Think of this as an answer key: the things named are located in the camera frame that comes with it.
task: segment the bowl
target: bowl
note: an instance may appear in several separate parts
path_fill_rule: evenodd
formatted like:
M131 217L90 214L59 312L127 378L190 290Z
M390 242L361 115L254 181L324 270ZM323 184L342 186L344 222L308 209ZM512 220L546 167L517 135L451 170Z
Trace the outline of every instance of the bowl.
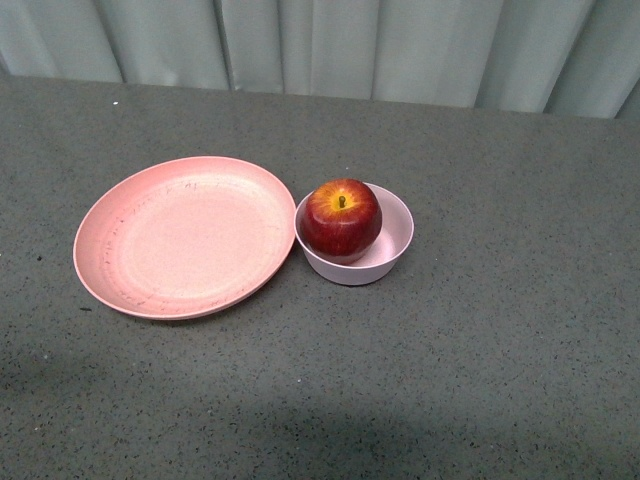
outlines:
M382 230L369 251L349 265L332 263L316 255L302 236L300 221L309 195L296 209L294 228L296 238L311 267L322 277L340 285L366 285L384 277L391 271L413 238L413 217L409 208L396 195L377 185L367 183L382 209Z

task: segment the table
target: table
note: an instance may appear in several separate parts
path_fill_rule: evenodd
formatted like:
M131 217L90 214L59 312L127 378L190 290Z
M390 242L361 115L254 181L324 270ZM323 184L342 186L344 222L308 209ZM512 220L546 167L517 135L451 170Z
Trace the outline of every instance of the table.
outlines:
M640 124L0 77L2 478L638 478ZM130 318L76 277L110 187L196 155L411 209L382 280L294 245L249 299Z

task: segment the curtain fold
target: curtain fold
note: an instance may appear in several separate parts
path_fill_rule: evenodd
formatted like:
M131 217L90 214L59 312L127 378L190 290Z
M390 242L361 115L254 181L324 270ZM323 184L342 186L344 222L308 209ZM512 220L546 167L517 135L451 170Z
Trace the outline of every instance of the curtain fold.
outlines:
M637 0L1 0L0 70L640 118Z

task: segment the pink plate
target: pink plate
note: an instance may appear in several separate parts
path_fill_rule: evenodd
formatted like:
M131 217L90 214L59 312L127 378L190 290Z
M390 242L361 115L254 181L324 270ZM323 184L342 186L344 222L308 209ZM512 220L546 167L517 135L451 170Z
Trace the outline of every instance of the pink plate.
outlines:
M76 234L80 281L106 305L179 320L248 297L280 268L295 203L257 165L191 157L147 168L109 190Z

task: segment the red apple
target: red apple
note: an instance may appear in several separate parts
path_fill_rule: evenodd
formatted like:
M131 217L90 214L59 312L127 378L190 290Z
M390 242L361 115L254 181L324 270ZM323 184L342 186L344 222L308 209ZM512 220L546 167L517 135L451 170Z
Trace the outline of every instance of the red apple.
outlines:
M319 257L348 265L367 253L380 234L382 210L367 185L339 178L309 196L300 229Z

